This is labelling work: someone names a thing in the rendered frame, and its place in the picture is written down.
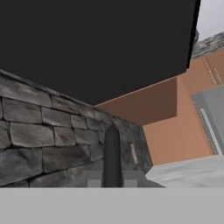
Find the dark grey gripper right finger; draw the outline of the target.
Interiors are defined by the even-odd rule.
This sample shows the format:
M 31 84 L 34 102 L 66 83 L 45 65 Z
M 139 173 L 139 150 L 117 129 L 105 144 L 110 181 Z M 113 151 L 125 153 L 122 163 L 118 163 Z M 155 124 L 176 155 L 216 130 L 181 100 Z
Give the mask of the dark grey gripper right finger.
M 148 180 L 142 171 L 123 171 L 120 132 L 111 127 L 111 186 L 112 187 L 162 187 L 159 183 Z

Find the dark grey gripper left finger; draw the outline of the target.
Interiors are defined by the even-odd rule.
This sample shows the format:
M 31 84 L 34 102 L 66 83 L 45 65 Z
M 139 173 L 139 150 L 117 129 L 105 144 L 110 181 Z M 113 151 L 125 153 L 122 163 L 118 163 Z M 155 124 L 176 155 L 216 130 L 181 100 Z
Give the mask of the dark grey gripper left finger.
M 102 171 L 84 171 L 66 187 L 111 187 L 112 186 L 112 127 L 105 132 Z

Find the brown tall cabinet run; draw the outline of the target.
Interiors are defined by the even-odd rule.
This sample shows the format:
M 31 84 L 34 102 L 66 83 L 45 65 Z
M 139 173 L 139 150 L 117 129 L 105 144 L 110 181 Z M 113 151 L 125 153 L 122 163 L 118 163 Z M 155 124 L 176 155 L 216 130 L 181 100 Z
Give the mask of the brown tall cabinet run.
M 200 121 L 192 95 L 217 87 L 211 56 L 193 59 L 190 68 L 174 78 L 174 112 L 158 122 L 143 126 L 154 165 L 212 156 L 212 146 Z

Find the grey fridge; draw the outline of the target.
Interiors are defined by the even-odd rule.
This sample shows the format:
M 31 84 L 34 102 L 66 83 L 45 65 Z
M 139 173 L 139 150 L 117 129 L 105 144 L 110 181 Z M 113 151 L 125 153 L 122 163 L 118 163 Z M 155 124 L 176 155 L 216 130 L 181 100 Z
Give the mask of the grey fridge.
M 213 153 L 224 156 L 224 86 L 193 94 L 192 100 Z

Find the black range hood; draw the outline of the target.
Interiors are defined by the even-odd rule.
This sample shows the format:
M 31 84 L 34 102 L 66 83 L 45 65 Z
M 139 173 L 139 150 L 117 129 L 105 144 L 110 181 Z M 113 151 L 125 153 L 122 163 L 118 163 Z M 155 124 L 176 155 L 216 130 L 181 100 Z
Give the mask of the black range hood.
M 0 68 L 97 105 L 190 64 L 200 0 L 0 0 Z

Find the grey wall outlet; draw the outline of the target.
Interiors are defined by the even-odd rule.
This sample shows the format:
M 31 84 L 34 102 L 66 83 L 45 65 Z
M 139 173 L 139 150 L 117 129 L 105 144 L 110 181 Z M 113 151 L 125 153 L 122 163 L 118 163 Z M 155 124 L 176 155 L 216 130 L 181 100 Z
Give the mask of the grey wall outlet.
M 134 163 L 135 163 L 135 165 L 137 165 L 138 164 L 138 159 L 137 159 L 137 153 L 136 153 L 135 145 L 133 143 L 131 143 L 130 148 L 131 148 L 131 153 L 132 153 Z

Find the brown wall cabinet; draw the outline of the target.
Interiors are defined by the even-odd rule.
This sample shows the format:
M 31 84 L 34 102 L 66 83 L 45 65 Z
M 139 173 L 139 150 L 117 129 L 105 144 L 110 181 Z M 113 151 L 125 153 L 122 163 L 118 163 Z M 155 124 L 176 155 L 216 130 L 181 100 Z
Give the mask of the brown wall cabinet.
M 113 116 L 145 125 L 175 117 L 178 105 L 177 95 L 177 79 L 172 78 L 95 107 Z

